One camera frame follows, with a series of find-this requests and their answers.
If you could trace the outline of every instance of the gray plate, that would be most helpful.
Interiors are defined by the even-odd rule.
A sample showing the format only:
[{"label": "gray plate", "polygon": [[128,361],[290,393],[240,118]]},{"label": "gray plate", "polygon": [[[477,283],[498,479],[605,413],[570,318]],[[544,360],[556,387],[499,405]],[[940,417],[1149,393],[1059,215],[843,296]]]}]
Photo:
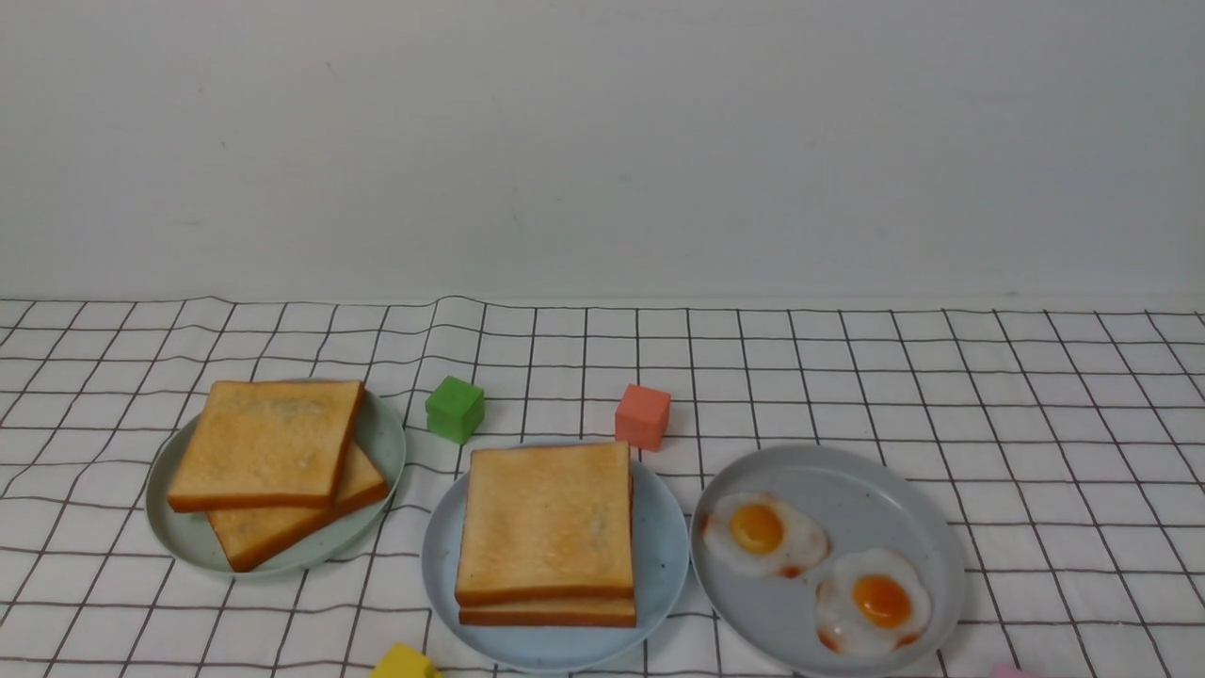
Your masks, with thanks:
[{"label": "gray plate", "polygon": [[[715,559],[703,543],[703,519],[731,493],[774,493],[829,535],[833,553],[801,579],[750,579]],[[872,659],[846,658],[816,637],[816,586],[833,560],[884,547],[912,564],[933,600],[921,638]],[[958,624],[966,574],[957,537],[929,500],[881,465],[813,446],[771,448],[737,460],[704,490],[690,523],[695,574],[716,612],[751,645],[805,676],[878,678],[937,649]]]},{"label": "gray plate", "polygon": [[435,614],[470,648],[502,666],[528,673],[584,671],[640,645],[674,609],[682,594],[690,568],[690,548],[682,508],[665,483],[635,461],[631,462],[631,481],[635,629],[462,625],[455,602],[455,573],[469,495],[468,473],[440,500],[423,538],[423,584]]},{"label": "gray plate", "polygon": [[240,579],[271,577],[313,567],[352,546],[372,526],[384,507],[389,506],[406,465],[406,435],[398,413],[384,401],[365,391],[355,418],[355,442],[389,482],[389,495],[307,536],[255,570],[236,573],[230,570],[225,554],[222,553],[222,544],[204,513],[176,513],[167,506],[167,488],[195,430],[196,418],[193,418],[167,440],[151,465],[146,488],[147,520],[159,543],[178,560],[211,574]]}]

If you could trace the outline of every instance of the white wall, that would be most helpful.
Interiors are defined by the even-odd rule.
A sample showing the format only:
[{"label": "white wall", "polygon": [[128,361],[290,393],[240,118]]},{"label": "white wall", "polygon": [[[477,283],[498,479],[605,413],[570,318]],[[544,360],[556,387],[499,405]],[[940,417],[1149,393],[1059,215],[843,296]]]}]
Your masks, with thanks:
[{"label": "white wall", "polygon": [[1201,0],[8,0],[0,295],[1203,291],[1203,35]]}]

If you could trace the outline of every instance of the toast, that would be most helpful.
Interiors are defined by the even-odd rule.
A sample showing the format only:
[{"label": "toast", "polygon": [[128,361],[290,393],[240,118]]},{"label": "toast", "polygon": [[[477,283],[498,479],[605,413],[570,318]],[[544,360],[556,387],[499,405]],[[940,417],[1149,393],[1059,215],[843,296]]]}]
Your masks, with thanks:
[{"label": "toast", "polygon": [[330,508],[223,509],[206,514],[230,570],[251,572],[312,532],[389,495],[389,483],[372,466],[372,460],[355,441],[347,447],[347,461]]},{"label": "toast", "polygon": [[167,490],[177,513],[329,508],[359,382],[217,382]]},{"label": "toast", "polygon": [[623,599],[560,599],[462,607],[469,626],[636,626],[636,602]]},{"label": "toast", "polygon": [[629,465],[623,442],[474,452],[457,602],[630,601]]}]

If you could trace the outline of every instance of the green plate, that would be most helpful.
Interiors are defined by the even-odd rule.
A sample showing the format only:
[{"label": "green plate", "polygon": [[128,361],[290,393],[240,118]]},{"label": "green plate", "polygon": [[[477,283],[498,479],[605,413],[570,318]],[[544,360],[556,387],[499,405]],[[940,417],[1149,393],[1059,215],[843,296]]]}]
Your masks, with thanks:
[{"label": "green plate", "polygon": [[213,574],[271,577],[313,567],[330,559],[352,546],[376,523],[398,491],[398,483],[406,466],[406,436],[398,413],[384,401],[365,391],[355,419],[355,442],[389,482],[389,496],[318,530],[251,572],[234,572],[205,514],[176,513],[167,506],[167,488],[195,429],[196,418],[193,418],[164,444],[151,465],[151,473],[147,474],[146,514],[151,531],[171,555]]}]

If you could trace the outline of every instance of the yellow cube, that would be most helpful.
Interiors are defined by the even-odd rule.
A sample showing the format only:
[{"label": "yellow cube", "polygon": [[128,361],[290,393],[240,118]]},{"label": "yellow cube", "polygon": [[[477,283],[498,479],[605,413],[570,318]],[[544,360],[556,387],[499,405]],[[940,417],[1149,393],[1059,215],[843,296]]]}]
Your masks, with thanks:
[{"label": "yellow cube", "polygon": [[442,678],[440,672],[422,653],[395,643],[381,658],[369,678]]}]

